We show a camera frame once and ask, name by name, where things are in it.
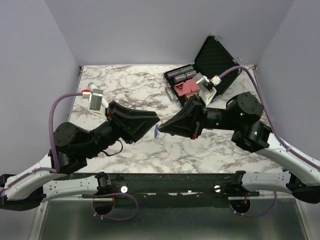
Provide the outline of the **blue plastic key tag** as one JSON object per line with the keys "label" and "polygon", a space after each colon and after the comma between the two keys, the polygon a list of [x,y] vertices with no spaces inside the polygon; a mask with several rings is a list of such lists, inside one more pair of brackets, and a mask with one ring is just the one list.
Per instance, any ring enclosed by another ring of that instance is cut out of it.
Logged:
{"label": "blue plastic key tag", "polygon": [[156,124],[154,128],[154,138],[157,138],[159,136],[159,125]]}

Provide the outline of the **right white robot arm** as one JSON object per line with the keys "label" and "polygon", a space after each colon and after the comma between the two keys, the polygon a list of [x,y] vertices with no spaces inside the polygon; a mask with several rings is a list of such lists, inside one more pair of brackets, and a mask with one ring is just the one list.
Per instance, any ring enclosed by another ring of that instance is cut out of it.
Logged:
{"label": "right white robot arm", "polygon": [[230,191],[241,196],[245,192],[272,191],[291,194],[309,203],[320,202],[320,171],[309,156],[304,162],[285,147],[260,118],[264,106],[249,92],[234,96],[224,109],[207,107],[199,97],[189,98],[184,107],[159,126],[161,133],[197,139],[202,130],[233,131],[232,142],[244,151],[255,153],[277,163],[280,173],[242,172],[230,183]]}

